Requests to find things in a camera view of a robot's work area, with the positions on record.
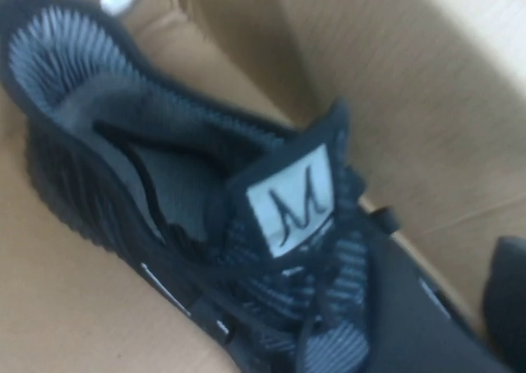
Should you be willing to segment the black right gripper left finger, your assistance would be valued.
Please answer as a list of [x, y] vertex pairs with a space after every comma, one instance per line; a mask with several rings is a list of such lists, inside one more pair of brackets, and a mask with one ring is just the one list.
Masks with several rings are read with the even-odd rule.
[[395, 242], [341, 241], [337, 252], [348, 314], [328, 333], [330, 372], [493, 370], [493, 356]]

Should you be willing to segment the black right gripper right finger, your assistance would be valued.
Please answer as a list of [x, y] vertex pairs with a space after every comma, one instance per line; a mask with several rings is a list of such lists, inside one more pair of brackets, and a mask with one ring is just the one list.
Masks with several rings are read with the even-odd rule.
[[488, 333], [505, 351], [525, 349], [525, 240], [497, 239], [491, 258], [482, 311]]

